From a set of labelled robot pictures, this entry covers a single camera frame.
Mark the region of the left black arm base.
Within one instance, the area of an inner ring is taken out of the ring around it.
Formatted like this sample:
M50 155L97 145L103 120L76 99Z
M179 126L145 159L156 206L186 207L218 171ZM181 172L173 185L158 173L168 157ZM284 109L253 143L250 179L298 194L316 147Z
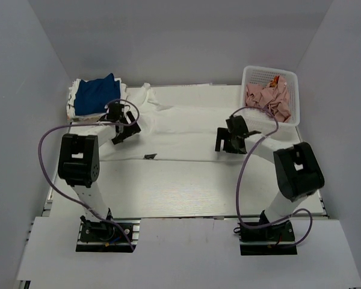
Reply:
M133 248L138 243L140 230L139 220L117 220L122 228L104 223L92 222L81 216L76 252L94 253L132 253L125 234L128 236Z

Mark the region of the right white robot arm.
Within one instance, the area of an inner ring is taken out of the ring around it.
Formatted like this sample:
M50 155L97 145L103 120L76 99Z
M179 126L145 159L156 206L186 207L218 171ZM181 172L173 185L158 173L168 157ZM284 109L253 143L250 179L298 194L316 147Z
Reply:
M282 231L280 224L301 211L297 208L299 204L323 188L325 179L322 170L308 142L288 146L271 138L276 129L268 134L249 131L244 118L239 115L231 115L226 125L226 128L217 129L215 151L245 155L235 192L238 220L243 227L259 229L263 238L273 240ZM239 191L245 167L253 154L274 164L278 192L271 204L261 212L259 223L247 225L241 218Z

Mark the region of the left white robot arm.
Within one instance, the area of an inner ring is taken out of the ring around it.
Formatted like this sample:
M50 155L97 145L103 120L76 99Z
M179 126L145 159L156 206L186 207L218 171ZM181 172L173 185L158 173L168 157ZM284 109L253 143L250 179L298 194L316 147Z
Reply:
M58 161L58 176L73 189L85 209L85 218L95 222L94 233L101 240L114 236L111 209L103 200L97 179L100 174L99 149L105 143L123 143L141 132L129 101L112 101L106 113L89 129L77 134L64 134Z

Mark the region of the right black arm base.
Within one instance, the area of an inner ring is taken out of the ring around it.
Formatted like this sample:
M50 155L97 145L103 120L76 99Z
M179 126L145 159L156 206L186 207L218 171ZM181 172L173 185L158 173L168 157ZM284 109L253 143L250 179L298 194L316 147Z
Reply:
M238 223L233 233L239 236L241 256L296 255L295 235L289 219L261 229L249 229Z

